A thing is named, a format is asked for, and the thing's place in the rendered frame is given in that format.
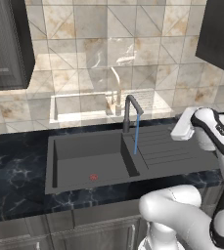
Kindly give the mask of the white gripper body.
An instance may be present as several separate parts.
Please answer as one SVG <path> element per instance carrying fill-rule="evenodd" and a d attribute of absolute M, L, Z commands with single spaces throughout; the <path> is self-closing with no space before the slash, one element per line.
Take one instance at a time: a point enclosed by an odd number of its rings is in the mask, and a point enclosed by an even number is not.
<path fill-rule="evenodd" d="M 179 117 L 176 125 L 172 129 L 170 136 L 174 141 L 188 141 L 195 134 L 191 118 L 198 110 L 197 107 L 187 107 Z"/>

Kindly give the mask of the dark grey sink faucet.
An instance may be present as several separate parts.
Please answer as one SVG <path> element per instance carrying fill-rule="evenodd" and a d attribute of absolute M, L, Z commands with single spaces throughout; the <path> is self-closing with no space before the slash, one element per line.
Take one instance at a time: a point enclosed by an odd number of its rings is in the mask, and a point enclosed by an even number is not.
<path fill-rule="evenodd" d="M 124 111 L 123 128 L 122 128 L 124 133 L 128 133 L 130 129 L 131 122 L 129 119 L 129 111 L 131 105 L 134 106 L 136 112 L 139 115 L 142 115 L 144 113 L 144 110 L 140 107 L 134 96 L 128 95 L 125 99 L 125 111 Z"/>

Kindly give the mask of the dark grey sink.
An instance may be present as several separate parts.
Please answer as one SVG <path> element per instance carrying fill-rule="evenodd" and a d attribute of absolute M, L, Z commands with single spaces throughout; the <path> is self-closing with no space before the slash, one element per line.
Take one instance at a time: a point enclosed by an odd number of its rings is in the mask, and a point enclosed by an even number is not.
<path fill-rule="evenodd" d="M 45 192 L 96 188 L 141 180 L 213 171 L 213 153 L 200 149 L 195 138 L 176 142 L 169 124 L 135 129 L 52 136 L 48 139 Z M 90 181 L 97 174 L 97 181 Z"/>

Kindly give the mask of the blue water stream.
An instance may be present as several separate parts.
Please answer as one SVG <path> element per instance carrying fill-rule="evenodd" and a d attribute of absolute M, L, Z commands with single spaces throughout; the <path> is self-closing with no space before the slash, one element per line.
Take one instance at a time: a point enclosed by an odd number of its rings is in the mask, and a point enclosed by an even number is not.
<path fill-rule="evenodd" d="M 135 127 L 135 143 L 134 143 L 134 155 L 137 154 L 137 144 L 139 137 L 139 125 L 140 125 L 140 114 L 137 114 L 136 127 Z"/>

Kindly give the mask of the grey base cupboard door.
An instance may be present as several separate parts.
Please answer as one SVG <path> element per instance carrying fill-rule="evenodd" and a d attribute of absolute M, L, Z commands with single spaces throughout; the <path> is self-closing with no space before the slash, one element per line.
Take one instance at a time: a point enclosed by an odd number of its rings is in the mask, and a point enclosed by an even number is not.
<path fill-rule="evenodd" d="M 0 242 L 0 250 L 36 250 L 36 242 L 40 243 L 40 250 L 54 250 L 49 236 L 3 241 Z"/>
<path fill-rule="evenodd" d="M 131 226 L 135 225 L 134 249 L 137 242 L 139 216 L 76 227 L 55 232 L 52 240 L 55 250 L 129 250 Z"/>
<path fill-rule="evenodd" d="M 202 206 L 201 209 L 209 217 L 213 215 L 213 212 L 217 206 L 217 203 L 221 197 L 224 190 L 224 185 L 219 185 L 215 187 L 203 187 L 199 189 L 202 196 Z"/>

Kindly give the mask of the grey base cupboard panel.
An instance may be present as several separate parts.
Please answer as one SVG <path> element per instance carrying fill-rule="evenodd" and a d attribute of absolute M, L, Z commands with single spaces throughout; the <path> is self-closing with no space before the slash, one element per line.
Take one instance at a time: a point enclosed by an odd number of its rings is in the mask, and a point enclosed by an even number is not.
<path fill-rule="evenodd" d="M 71 211 L 0 222 L 0 239 L 42 236 L 73 229 Z"/>
<path fill-rule="evenodd" d="M 72 212 L 72 222 L 73 226 L 76 228 L 88 224 L 132 217 L 139 214 L 139 200 L 134 199 L 100 206 L 75 209 Z"/>

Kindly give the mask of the dark wall cupboard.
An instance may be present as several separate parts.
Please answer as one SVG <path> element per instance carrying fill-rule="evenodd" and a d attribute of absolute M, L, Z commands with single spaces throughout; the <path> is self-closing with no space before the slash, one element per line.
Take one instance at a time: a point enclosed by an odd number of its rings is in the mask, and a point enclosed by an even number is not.
<path fill-rule="evenodd" d="M 207 0 L 196 56 L 224 70 L 224 0 Z"/>
<path fill-rule="evenodd" d="M 26 89 L 34 66 L 24 0 L 0 0 L 0 91 Z"/>

